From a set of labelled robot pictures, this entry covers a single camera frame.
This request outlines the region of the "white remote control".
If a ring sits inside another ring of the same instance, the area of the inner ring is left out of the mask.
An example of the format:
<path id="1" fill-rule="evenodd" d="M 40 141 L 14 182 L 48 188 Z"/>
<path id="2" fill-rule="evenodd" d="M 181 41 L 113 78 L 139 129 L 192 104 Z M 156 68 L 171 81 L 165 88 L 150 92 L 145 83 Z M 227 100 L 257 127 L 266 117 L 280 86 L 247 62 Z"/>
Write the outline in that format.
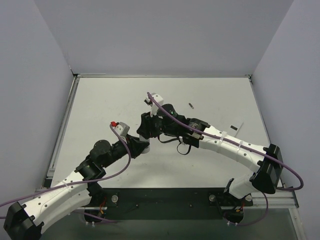
<path id="1" fill-rule="evenodd" d="M 143 151 L 142 154 L 147 154 L 150 151 L 150 140 L 144 138 L 142 135 L 139 136 L 139 140 L 143 143 Z"/>

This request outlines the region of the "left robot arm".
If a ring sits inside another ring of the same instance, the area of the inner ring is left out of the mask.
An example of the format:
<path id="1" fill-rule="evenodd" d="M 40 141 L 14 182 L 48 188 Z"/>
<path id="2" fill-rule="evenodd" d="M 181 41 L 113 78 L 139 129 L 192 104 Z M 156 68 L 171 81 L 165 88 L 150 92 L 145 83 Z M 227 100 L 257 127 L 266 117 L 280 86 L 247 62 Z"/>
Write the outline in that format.
<path id="1" fill-rule="evenodd" d="M 114 144 L 97 141 L 79 166 L 56 186 L 23 204 L 13 203 L 7 211 L 4 230 L 12 240 L 38 240 L 54 223 L 88 204 L 96 206 L 103 199 L 96 182 L 109 167 L 125 155 L 136 158 L 149 142 L 127 135 Z"/>

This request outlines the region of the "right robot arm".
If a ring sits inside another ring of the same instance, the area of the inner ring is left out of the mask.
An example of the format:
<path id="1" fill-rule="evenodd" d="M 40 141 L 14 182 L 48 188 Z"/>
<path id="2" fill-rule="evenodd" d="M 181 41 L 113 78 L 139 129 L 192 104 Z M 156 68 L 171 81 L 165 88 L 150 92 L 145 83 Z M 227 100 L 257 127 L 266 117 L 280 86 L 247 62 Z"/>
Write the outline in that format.
<path id="1" fill-rule="evenodd" d="M 141 114 L 140 119 L 137 133 L 144 139 L 161 134 L 176 137 L 182 144 L 216 152 L 247 167 L 250 174 L 230 179 L 225 187 L 225 192 L 233 197 L 242 199 L 253 192 L 276 192 L 283 170 L 279 164 L 281 152 L 276 145 L 261 146 L 242 141 L 205 121 L 179 115 L 169 103 L 154 113 Z"/>

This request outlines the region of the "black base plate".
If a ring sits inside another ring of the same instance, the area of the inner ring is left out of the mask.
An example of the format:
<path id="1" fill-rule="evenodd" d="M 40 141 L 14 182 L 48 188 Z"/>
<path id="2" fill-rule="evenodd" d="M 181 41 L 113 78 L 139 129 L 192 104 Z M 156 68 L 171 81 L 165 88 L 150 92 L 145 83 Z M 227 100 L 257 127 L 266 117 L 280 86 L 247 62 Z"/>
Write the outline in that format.
<path id="1" fill-rule="evenodd" d="M 237 199 L 222 187 L 104 188 L 83 209 L 89 222 L 220 220 L 223 213 L 240 220 L 240 208 L 251 206 L 251 199 Z"/>

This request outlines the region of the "aluminium frame rail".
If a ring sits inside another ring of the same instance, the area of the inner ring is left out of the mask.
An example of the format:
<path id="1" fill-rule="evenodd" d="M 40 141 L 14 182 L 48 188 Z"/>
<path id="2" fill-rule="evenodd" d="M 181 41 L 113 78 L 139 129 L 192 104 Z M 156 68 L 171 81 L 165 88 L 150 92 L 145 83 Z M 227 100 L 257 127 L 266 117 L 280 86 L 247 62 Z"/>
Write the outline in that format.
<path id="1" fill-rule="evenodd" d="M 49 187 L 69 183 L 68 177 L 89 155 L 94 143 L 108 137 L 109 123 L 102 118 L 110 93 L 103 77 L 74 78 L 47 171 L 51 173 Z"/>

